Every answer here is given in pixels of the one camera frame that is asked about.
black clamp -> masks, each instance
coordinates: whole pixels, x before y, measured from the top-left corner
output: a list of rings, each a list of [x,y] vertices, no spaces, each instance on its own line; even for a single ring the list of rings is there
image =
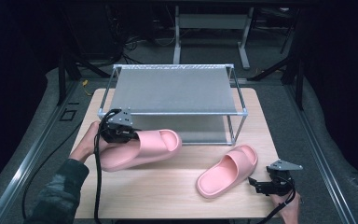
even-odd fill
[[[255,187],[257,193],[263,193],[269,196],[277,194],[286,195],[295,188],[295,180],[290,176],[290,170],[302,170],[301,165],[295,165],[287,161],[275,161],[267,166],[267,172],[271,177],[271,182],[257,182],[249,177],[249,184]]]
[[[137,139],[138,135],[132,128],[132,117],[129,109],[112,109],[103,119],[101,136],[108,143],[127,143]]]

person's hand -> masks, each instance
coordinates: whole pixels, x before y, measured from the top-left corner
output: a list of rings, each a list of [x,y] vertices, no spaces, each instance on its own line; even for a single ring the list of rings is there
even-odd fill
[[[287,197],[289,196],[289,194],[286,194],[284,196],[270,194],[269,197],[271,198],[272,202],[276,207],[280,203],[284,203]],[[298,194],[298,192],[296,192],[296,197],[279,212],[285,224],[298,223],[298,216],[300,212],[300,201],[301,201],[301,195]]]
[[[99,127],[100,121],[94,121],[91,123],[86,134],[84,134],[77,147],[72,151],[71,155],[69,156],[69,159],[85,162],[86,159],[94,153],[94,138],[95,135],[98,133]],[[100,137],[100,152],[112,146],[111,144],[108,144],[105,140],[103,140],[102,137]]]

dark sleeve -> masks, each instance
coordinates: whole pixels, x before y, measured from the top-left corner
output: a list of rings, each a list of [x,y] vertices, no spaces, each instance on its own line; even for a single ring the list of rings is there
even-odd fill
[[[83,163],[66,160],[40,191],[36,207],[24,223],[73,223],[88,174],[89,168]]]

wooden table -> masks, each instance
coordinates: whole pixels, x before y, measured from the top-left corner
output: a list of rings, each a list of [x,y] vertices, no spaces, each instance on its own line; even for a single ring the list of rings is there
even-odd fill
[[[75,146],[94,120],[105,89],[97,90],[77,135]],[[278,155],[269,133],[255,90],[241,89],[249,116],[241,130],[237,145],[255,148],[258,164],[252,178],[270,181],[266,166]],[[106,102],[111,102],[110,90]],[[240,100],[234,94],[235,104]],[[233,126],[241,118],[232,119]],[[185,146],[174,158],[132,167],[114,173],[103,172],[100,218],[253,218],[265,217],[273,209],[269,197],[255,192],[248,181],[216,199],[203,198],[196,189],[198,177],[215,165],[232,149],[229,146]],[[86,161],[89,167],[81,190],[76,218],[93,218],[97,172],[94,157]]]

pink slide sandal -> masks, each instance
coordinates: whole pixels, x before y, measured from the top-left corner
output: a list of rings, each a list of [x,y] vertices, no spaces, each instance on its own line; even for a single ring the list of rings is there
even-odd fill
[[[114,172],[132,166],[167,160],[182,147],[181,137],[172,130],[136,132],[138,139],[101,152],[101,168]]]
[[[199,177],[197,190],[205,198],[216,198],[249,177],[256,165],[257,154],[252,147],[234,147]]]

